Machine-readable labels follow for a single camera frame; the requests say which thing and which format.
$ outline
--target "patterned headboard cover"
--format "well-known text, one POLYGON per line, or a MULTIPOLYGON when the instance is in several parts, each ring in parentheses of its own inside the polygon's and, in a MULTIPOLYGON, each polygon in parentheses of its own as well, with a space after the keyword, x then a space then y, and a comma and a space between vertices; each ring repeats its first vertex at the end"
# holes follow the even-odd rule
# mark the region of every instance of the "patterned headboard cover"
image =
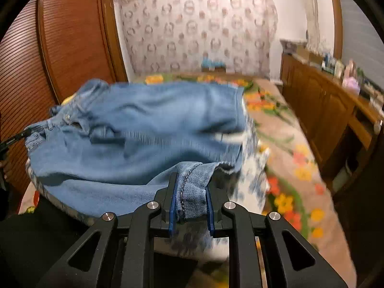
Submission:
POLYGON ((227 72, 269 76, 277 26, 273 0, 117 0, 137 75, 200 71, 203 57, 227 72))

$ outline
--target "bed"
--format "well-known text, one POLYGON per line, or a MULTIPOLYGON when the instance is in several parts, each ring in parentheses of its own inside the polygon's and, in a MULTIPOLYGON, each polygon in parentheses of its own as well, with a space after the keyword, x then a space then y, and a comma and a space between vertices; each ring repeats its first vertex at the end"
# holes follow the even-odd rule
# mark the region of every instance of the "bed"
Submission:
MULTIPOLYGON (((269 189, 263 213, 281 213, 320 252, 349 287, 356 287, 355 268, 331 193, 321 179, 296 116, 276 85, 265 79, 212 73, 163 74, 137 79, 147 84, 175 80, 215 81, 220 84, 231 82, 245 88, 244 100, 259 137, 258 151, 260 154, 269 153, 265 168, 269 189)), ((31 183, 22 199, 20 213, 33 212, 38 204, 39 191, 42 191, 28 162, 26 169, 31 183)), ((241 201, 248 192, 239 191, 237 194, 241 201)), ((61 206, 67 213, 70 211, 64 209, 64 205, 61 206)))

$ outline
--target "gray window blind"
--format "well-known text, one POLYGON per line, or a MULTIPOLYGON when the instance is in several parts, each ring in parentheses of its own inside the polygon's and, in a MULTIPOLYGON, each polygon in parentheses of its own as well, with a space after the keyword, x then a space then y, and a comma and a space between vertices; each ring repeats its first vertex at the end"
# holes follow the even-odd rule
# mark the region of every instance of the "gray window blind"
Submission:
POLYGON ((384 44, 375 28, 353 0, 340 0, 344 64, 353 59, 367 78, 384 89, 384 44))

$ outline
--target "denim fabric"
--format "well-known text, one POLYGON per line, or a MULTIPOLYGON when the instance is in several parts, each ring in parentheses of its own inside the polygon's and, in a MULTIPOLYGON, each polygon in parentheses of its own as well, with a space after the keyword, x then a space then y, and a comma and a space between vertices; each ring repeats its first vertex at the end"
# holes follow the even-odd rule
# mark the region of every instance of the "denim fabric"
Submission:
POLYGON ((199 217, 214 170, 241 168, 241 144, 214 133, 244 129, 242 93, 218 84, 90 80, 54 117, 29 126, 31 167, 51 195, 90 216, 132 212, 178 172, 178 218, 199 217))

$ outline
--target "silver bolt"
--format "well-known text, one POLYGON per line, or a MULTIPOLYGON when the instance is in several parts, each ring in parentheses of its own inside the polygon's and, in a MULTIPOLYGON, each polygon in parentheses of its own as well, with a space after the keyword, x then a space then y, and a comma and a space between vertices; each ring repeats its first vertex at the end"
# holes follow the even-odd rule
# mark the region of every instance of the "silver bolt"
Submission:
POLYGON ((159 206, 159 203, 156 201, 150 201, 149 203, 147 203, 147 207, 149 209, 156 209, 158 206, 159 206))
POLYGON ((277 220, 280 220, 281 216, 280 216, 280 213, 277 213, 277 212, 271 212, 269 214, 269 217, 274 220, 274 221, 277 221, 277 220))
POLYGON ((227 201, 225 204, 224 204, 224 207, 226 207, 227 209, 234 209, 236 207, 236 204, 232 201, 227 201))
POLYGON ((106 212, 102 215, 104 221, 111 221, 114 217, 115 215, 112 212, 106 212))

